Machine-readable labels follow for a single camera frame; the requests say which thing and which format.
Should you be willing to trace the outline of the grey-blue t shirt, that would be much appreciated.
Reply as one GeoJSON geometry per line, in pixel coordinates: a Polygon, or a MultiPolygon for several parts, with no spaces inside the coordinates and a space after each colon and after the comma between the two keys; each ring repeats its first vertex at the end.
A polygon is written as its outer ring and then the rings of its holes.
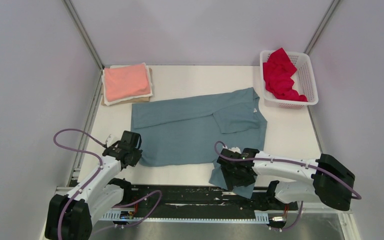
{"type": "Polygon", "coordinates": [[[146,167],[207,164],[209,182],[226,189],[217,163],[217,141],[240,149],[264,148],[267,120],[259,96],[250,87],[228,93],[132,105],[131,128],[141,136],[140,164],[146,167]]]}

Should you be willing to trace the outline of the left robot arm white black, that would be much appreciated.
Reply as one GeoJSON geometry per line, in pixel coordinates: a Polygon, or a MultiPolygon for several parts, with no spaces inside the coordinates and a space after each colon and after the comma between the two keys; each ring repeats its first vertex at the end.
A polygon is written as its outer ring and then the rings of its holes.
{"type": "Polygon", "coordinates": [[[124,131],[113,144],[86,134],[104,148],[94,170],[65,194],[55,194],[47,211],[44,236],[48,240],[87,240],[93,226],[112,207],[129,206],[133,201],[132,184],[117,178],[127,167],[135,167],[142,157],[139,133],[124,131]]]}

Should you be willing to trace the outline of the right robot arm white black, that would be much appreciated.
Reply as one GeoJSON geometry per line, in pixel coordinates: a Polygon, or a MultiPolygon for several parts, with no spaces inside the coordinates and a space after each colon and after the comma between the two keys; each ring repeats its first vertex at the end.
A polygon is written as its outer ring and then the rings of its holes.
{"type": "Polygon", "coordinates": [[[329,154],[314,159],[275,156],[258,149],[223,148],[217,152],[210,184],[251,199],[258,177],[276,177],[267,187],[266,204],[278,209],[293,202],[322,203],[332,209],[349,211],[355,175],[329,154]]]}

